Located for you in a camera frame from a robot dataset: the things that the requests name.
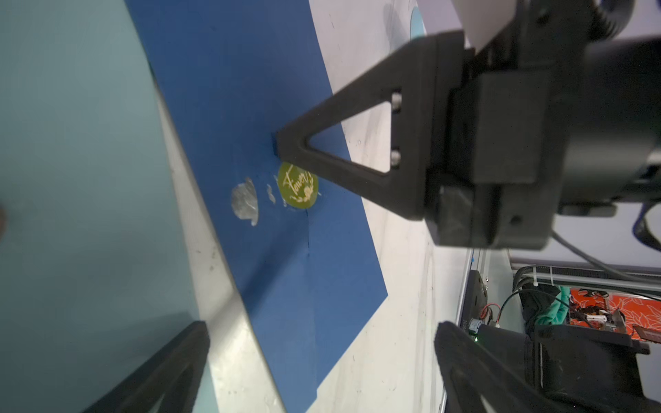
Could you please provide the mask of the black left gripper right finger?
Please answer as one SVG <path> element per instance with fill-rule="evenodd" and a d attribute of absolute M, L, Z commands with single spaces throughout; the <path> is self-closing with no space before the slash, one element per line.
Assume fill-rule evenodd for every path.
<path fill-rule="evenodd" d="M 457 325 L 440 323 L 435 352 L 452 412 L 559 412 Z"/>

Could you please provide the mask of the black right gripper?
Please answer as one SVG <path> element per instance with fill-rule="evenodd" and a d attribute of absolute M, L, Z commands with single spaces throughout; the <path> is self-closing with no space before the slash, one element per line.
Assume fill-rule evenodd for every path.
<path fill-rule="evenodd" d="M 660 203 L 660 39 L 632 1 L 520 1 L 480 51 L 440 60 L 426 224 L 436 244 L 538 250 L 558 215 Z"/>

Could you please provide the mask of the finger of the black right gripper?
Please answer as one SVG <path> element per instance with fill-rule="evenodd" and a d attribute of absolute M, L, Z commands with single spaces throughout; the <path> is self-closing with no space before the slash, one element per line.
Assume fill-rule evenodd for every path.
<path fill-rule="evenodd" d="M 407 220 L 428 207 L 465 37 L 418 37 L 277 132 L 279 158 Z"/>

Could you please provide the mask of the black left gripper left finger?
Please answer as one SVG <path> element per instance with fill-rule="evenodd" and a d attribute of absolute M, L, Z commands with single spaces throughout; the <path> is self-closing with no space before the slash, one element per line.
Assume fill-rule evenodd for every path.
<path fill-rule="evenodd" d="M 207 324 L 194 321 L 87 412 L 191 412 L 207 363 Z"/>

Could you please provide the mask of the light teal envelope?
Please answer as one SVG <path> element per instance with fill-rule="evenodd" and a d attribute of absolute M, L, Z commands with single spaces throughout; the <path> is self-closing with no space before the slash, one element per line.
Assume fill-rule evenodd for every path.
<path fill-rule="evenodd" d="M 1 409 L 81 412 L 198 319 L 122 1 L 1 4 Z"/>

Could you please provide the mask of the dark blue envelope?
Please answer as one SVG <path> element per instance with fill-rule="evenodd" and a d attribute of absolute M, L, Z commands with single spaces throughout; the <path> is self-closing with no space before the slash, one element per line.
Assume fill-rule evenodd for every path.
<path fill-rule="evenodd" d="M 275 132 L 332 88 L 306 1 L 130 1 L 284 407 L 304 412 L 387 297 L 361 198 L 284 206 Z"/>

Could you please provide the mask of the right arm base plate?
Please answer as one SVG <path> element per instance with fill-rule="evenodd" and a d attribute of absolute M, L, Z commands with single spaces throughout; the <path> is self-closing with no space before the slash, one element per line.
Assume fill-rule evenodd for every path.
<path fill-rule="evenodd" d="M 466 281 L 466 289 L 461 308 L 459 327 L 468 331 L 473 319 L 480 319 L 482 309 L 487 305 L 487 289 L 478 270 L 471 269 Z"/>

